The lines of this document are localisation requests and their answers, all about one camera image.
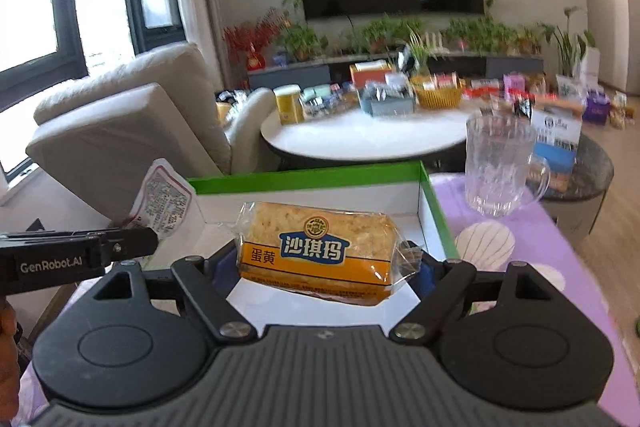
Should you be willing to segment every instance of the yellow package label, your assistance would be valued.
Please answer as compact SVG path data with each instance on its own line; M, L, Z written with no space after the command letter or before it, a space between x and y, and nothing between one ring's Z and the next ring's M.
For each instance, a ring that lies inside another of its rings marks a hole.
M261 270L245 269L242 275L256 282L313 293L386 295L392 284L390 255L389 260L360 257L362 245L358 248L349 239L332 235L328 218L333 216L322 214L306 219L303 230L279 233L279 245L244 242L241 264Z

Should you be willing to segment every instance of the human hand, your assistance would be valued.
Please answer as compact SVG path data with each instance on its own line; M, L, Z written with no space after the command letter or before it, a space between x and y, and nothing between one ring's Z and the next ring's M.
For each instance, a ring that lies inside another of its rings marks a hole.
M0 307L4 298L0 297ZM0 421L9 421L18 414L20 367L14 335L17 328L11 304L0 310Z

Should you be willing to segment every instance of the red decoration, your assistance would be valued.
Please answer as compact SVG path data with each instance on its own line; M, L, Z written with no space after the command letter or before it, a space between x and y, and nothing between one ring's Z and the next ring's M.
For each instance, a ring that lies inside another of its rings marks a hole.
M251 49L246 54L246 70L247 71L261 70L266 65L267 63L265 62L262 54L255 51L254 47L251 46Z
M248 71L265 67L266 62L260 52L271 44L286 24L284 17L275 8L271 8L267 15L258 19L255 24L245 22L239 26L225 28L225 42L231 62L240 62L241 54L244 53Z

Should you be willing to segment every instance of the mug handle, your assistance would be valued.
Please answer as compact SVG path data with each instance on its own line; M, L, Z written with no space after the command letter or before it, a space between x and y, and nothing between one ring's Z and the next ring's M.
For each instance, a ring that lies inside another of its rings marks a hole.
M549 167L549 162L546 161L546 158L532 154L529 157L529 172L530 177L534 179L540 178L540 186L533 196L533 199L527 201L526 204L538 203L549 188L549 183L551 182L551 167Z

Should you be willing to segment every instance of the dark side table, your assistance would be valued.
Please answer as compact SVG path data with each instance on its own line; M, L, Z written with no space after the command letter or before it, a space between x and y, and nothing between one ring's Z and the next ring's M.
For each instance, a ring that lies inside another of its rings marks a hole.
M572 247L591 233L613 175L613 163L604 149L582 134L569 189L550 188L542 198L542 206Z

